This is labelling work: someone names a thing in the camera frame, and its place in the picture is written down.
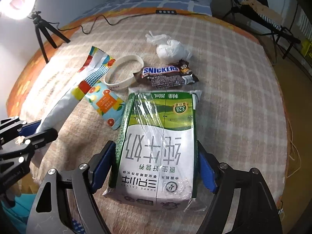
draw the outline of blanket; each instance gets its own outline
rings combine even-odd
[[[116,26],[97,21],[91,34],[77,31],[69,44],[57,50],[30,90],[20,118],[31,122],[43,116],[84,63],[92,45],[115,58],[137,54],[146,66],[164,66],[157,57],[156,47],[146,43],[145,34],[149,30],[172,36],[193,53],[190,67],[200,82],[180,89],[203,91],[196,110],[198,140],[219,162],[226,162],[234,169],[248,171],[257,167],[277,201],[284,188],[287,132],[275,73],[262,46],[212,22],[181,15],[147,15],[124,20]],[[113,80],[125,79],[137,70],[136,66],[128,64],[115,73]],[[127,100],[127,90],[116,94]],[[118,130],[112,130],[83,99],[51,144],[40,168],[31,166],[35,181],[40,183],[50,168],[71,170],[89,161],[107,140],[116,141],[117,136]],[[207,212],[207,209],[177,213],[148,211],[120,204],[102,196],[107,182],[94,197],[112,233],[196,233]],[[198,198],[202,204],[208,208],[212,197],[200,183]],[[231,230],[238,198],[236,191],[224,232]],[[73,217],[78,219],[71,193],[69,199]]]

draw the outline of printed label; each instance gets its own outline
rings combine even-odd
[[[116,192],[126,201],[159,208],[169,201],[189,200],[193,186],[194,151],[190,150],[193,147],[193,129],[172,131],[129,126]]]
[[[147,74],[161,74],[161,73],[168,73],[168,72],[179,72],[180,69],[176,66],[167,66],[164,68],[151,68],[151,67],[145,67],[142,72],[142,77],[144,77]]]
[[[181,114],[183,112],[186,112],[188,110],[188,103],[183,102],[183,103],[175,103],[174,104],[174,112]]]
[[[107,111],[117,102],[109,93],[103,93],[104,96],[96,103],[103,113]]]

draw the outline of snack wrapper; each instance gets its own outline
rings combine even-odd
[[[147,209],[195,208],[200,96],[199,90],[129,95],[105,197]]]
[[[83,66],[71,78],[59,94],[59,97],[54,100],[50,109],[42,117],[36,133],[50,128],[54,128],[59,132],[76,105],[83,99],[92,86],[107,73],[114,62],[115,59],[107,53],[92,46]],[[40,167],[43,156],[48,151],[50,145],[51,143],[48,143],[46,146],[35,151],[32,162],[36,167]]]
[[[112,129],[119,128],[126,103],[108,89],[104,83],[97,81],[85,95],[85,99],[90,102]]]
[[[189,62],[179,60],[179,62],[169,63],[163,68],[144,67],[133,75],[138,83],[151,85],[158,89],[198,82],[198,78],[188,65]]]

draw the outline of black tripod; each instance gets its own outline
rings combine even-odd
[[[51,32],[53,32],[56,36],[60,37],[66,43],[69,43],[70,40],[68,38],[66,38],[63,34],[61,34],[56,28],[51,26],[51,24],[49,24],[47,21],[43,20],[39,16],[40,13],[41,13],[41,11],[34,11],[31,14],[31,18],[32,18],[32,21],[35,25],[35,31],[36,31],[37,39],[38,39],[43,57],[44,57],[46,63],[48,63],[49,60],[48,60],[48,57],[46,56],[46,51],[44,50],[44,46],[43,46],[43,42],[42,42],[39,30],[43,33],[43,35],[46,37],[46,39],[49,41],[49,43],[53,46],[53,48],[57,48],[57,45],[55,44],[54,40],[52,39],[52,37],[48,33],[47,29],[49,29]]]

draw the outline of blue fabric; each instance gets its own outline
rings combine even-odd
[[[210,192],[216,192],[215,173],[201,153],[199,153],[199,170],[204,186],[209,189]]]
[[[76,221],[74,218],[72,219],[72,222],[73,222],[74,231],[76,233],[85,234],[85,229],[83,228],[81,223]]]
[[[211,16],[210,0],[109,0],[86,11],[74,21],[107,11],[119,11],[127,8],[167,8],[182,9],[191,12],[203,13]]]
[[[7,217],[21,234],[26,233],[27,220],[35,197],[35,194],[22,194],[20,197],[15,197],[13,208],[6,208],[2,203]]]

